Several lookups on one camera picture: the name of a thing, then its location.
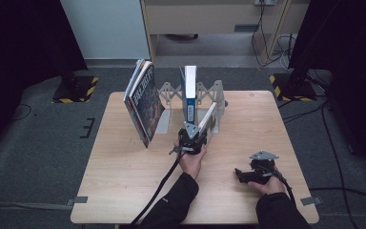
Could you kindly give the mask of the light wooden cabinet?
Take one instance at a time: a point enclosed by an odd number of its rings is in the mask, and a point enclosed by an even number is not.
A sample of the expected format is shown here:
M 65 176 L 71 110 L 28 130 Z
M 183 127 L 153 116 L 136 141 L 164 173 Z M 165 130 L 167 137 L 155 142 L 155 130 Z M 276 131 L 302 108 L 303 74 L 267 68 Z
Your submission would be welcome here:
M 150 53 L 160 34 L 251 32 L 263 64 L 273 60 L 278 38 L 297 34 L 311 0 L 278 0 L 255 6 L 254 0 L 140 0 Z

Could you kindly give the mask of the thick blue book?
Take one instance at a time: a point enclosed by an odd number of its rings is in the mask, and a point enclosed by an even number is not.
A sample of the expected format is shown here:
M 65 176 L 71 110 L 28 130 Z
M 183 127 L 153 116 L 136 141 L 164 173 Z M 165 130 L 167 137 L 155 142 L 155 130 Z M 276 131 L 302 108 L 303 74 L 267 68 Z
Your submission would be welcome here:
M 196 66 L 185 66 L 180 69 L 181 100 L 185 121 L 196 122 Z

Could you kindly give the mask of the metal extendable book rack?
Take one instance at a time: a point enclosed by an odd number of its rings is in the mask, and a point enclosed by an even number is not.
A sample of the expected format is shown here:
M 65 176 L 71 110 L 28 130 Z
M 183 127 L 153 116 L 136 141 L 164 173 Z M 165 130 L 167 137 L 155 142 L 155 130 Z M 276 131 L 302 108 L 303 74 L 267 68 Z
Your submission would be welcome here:
M 160 121 L 156 128 L 157 134 L 166 134 L 169 131 L 170 124 L 172 123 L 172 112 L 177 112 L 184 118 L 182 110 L 182 92 L 181 86 L 176 88 L 172 86 L 170 82 L 165 82 L 158 90 L 162 104 L 165 107 L 165 111 L 161 115 Z M 196 84 L 196 123 L 205 116 L 213 103 L 216 103 L 216 118 L 215 126 L 212 133 L 217 134 L 219 132 L 219 122 L 224 115 L 227 101 L 225 100 L 223 84 L 221 80 L 216 80 L 214 84 L 206 88 L 202 82 Z

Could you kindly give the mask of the dark cover magazine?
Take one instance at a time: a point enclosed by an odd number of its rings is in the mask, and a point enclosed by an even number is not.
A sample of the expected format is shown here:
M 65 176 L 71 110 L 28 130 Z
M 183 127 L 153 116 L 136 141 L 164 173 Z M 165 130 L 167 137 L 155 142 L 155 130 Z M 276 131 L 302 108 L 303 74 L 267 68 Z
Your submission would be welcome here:
M 146 136 L 146 140 L 141 141 L 145 147 L 148 147 L 153 140 L 161 115 L 165 111 L 156 88 L 153 63 L 151 61 L 145 60 L 141 72 L 132 87 L 129 100 Z

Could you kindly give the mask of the thin pale magazine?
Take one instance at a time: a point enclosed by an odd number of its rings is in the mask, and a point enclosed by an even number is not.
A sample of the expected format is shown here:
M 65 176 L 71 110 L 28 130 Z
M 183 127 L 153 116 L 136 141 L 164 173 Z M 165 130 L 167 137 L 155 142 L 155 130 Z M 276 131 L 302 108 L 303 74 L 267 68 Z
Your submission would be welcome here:
M 132 123 L 134 124 L 135 129 L 138 132 L 139 137 L 142 141 L 146 140 L 146 136 L 145 136 L 144 130 L 142 128 L 142 125 L 141 125 L 141 123 L 138 119 L 138 116 L 137 116 L 137 114 L 136 114 L 136 112 L 133 108 L 133 105 L 129 100 L 129 96 L 130 96 L 130 92 L 132 91 L 132 87 L 133 87 L 134 83 L 136 82 L 136 80 L 137 80 L 137 78 L 138 78 L 138 76 L 141 72 L 141 69 L 143 67 L 144 62 L 145 62 L 144 59 L 138 59 L 136 61 L 135 69 L 132 73 L 132 76 L 130 78 L 130 82 L 129 82 L 127 88 L 126 88 L 126 91 L 124 92 L 124 97 L 123 97 L 124 104 L 127 108 L 127 111 L 130 114 L 130 117 L 132 119 Z

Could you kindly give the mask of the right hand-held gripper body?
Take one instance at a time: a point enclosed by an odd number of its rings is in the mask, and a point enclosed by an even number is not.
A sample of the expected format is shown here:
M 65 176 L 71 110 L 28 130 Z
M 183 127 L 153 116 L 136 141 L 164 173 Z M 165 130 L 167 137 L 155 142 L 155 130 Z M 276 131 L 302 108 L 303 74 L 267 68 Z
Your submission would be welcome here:
M 274 174 L 275 160 L 278 159 L 278 155 L 260 150 L 251 155 L 250 159 L 252 160 L 250 165 L 254 170 L 255 182 L 266 184 Z

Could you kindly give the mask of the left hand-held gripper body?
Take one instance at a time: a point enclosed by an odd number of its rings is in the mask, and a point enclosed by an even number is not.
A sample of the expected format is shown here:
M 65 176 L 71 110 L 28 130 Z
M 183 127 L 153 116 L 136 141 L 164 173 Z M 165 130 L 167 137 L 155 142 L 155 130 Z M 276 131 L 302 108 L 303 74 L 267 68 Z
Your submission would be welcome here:
M 184 127 L 178 132 L 178 152 L 183 151 L 190 155 L 197 155 L 205 144 L 206 139 L 202 138 L 200 128 L 185 122 Z

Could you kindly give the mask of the grey tape piece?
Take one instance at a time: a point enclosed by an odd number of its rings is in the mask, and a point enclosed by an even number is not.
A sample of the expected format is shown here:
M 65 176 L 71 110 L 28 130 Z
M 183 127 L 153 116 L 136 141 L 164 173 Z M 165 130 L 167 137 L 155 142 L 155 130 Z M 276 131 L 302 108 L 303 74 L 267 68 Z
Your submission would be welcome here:
M 323 200 L 320 197 L 302 198 L 300 201 L 304 206 L 311 205 L 311 204 L 318 205 L 318 204 L 323 203 Z
M 75 203 L 87 203 L 88 197 L 74 197 L 66 201 L 66 206 L 73 206 Z

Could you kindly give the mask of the black curtain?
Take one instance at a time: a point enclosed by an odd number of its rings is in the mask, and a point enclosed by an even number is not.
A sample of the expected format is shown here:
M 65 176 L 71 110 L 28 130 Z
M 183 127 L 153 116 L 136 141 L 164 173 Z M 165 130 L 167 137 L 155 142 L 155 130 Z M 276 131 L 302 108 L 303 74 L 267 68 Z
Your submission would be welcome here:
M 328 96 L 337 120 L 366 157 L 366 0 L 311 0 L 290 61 L 333 76 Z
M 86 68 L 60 0 L 0 0 L 0 135 L 25 89 Z

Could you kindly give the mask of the black stand yellow-striped base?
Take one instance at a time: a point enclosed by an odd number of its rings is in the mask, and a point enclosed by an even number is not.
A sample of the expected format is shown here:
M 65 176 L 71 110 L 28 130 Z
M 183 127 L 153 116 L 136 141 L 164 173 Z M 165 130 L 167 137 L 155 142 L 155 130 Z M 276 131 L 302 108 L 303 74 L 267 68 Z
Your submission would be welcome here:
M 54 66 L 61 82 L 52 97 L 53 103 L 86 102 L 91 98 L 97 76 L 76 76 L 62 54 L 54 58 Z
M 274 73 L 270 77 L 279 101 L 314 101 L 316 93 L 311 83 L 290 73 Z

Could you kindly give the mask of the person's right hand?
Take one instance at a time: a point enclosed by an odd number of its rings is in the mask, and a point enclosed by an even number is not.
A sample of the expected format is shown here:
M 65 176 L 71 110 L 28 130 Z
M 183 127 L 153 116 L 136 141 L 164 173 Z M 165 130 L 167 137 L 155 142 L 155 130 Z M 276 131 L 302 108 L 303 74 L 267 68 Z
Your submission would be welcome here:
M 266 184 L 256 184 L 254 188 L 262 195 L 272 195 L 286 192 L 285 185 L 277 177 L 270 177 Z

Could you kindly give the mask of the white partition panel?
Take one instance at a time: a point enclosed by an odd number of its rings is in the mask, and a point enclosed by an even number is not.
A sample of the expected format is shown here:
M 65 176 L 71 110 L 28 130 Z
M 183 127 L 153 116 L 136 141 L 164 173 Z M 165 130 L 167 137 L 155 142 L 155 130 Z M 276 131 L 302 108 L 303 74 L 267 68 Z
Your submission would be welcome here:
M 85 59 L 149 58 L 140 0 L 60 0 Z

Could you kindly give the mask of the white caterpillar picture book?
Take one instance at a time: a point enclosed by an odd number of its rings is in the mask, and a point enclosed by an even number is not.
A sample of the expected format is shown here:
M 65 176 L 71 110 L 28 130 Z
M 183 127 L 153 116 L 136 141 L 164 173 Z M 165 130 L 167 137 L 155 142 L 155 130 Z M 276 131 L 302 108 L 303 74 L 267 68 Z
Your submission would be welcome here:
M 209 110 L 204 114 L 202 120 L 199 122 L 201 134 L 210 136 L 217 129 L 217 103 L 213 102 Z

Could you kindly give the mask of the person's left hand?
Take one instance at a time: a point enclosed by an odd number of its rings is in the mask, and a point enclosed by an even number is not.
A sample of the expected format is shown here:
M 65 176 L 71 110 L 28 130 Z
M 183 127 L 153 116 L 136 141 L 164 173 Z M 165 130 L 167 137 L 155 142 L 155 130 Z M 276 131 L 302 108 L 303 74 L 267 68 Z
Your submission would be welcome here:
M 188 174 L 193 179 L 197 179 L 201 170 L 202 159 L 206 154 L 207 149 L 205 146 L 201 147 L 200 153 L 197 155 L 180 153 L 177 155 L 177 159 L 179 160 L 178 164 L 184 173 Z

